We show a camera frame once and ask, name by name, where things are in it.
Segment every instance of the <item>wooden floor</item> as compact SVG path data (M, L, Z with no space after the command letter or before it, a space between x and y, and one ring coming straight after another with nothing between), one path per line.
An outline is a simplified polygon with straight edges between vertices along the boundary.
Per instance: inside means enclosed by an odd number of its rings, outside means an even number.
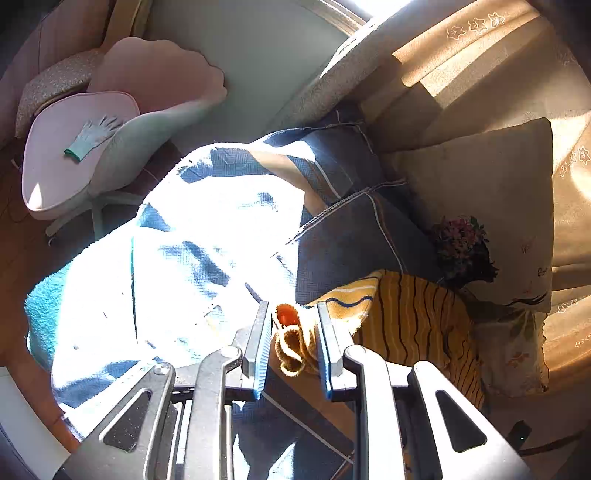
M125 190L145 196L179 159L176 147L164 144ZM136 211L130 206L105 207L106 231L133 218ZM48 223L28 214L21 197L21 175L10 163L9 154L0 152L0 366L8 367L37 416L72 451L77 442L61 420L63 412L51 395L50 376L27 351L23 303L39 281L66 265L94 236L87 212L66 225L48 246L44 232Z

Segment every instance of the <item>blue blanket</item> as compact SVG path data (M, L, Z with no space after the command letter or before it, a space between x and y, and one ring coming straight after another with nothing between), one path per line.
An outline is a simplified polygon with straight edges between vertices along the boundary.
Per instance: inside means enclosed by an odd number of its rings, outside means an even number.
M256 296L304 304L380 268L440 282L405 188L385 181L348 108L192 152L132 222L27 298L30 351L73 431L84 438L153 362L180 367L229 344ZM267 383L260 402L233 408L237 480L328 479L350 463L350 438L273 372Z

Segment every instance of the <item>yellow towel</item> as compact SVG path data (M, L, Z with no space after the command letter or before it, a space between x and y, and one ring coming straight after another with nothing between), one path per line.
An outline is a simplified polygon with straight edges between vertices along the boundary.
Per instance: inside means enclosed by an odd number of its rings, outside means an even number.
M283 326L275 314L275 352L281 372L289 377L303 371L318 373L312 309L318 301L326 302L332 320L344 323L355 343L396 364L430 361L481 408L484 397L470 319L451 290L422 278L378 270L299 307L297 325Z

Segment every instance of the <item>flower wreath print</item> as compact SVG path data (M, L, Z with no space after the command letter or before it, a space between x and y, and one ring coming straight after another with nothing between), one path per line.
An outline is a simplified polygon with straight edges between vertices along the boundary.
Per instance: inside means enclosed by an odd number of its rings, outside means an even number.
M428 232L437 252L439 267L451 288L483 280L492 283L499 271L491 262L486 230L473 216L459 216L440 223Z

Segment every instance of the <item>chair armrest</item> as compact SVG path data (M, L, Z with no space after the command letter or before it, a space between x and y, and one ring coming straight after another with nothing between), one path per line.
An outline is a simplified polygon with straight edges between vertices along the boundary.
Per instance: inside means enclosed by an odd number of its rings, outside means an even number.
M95 48L59 61L25 85L18 104L15 137L26 138L35 115L66 95L85 89L103 59Z

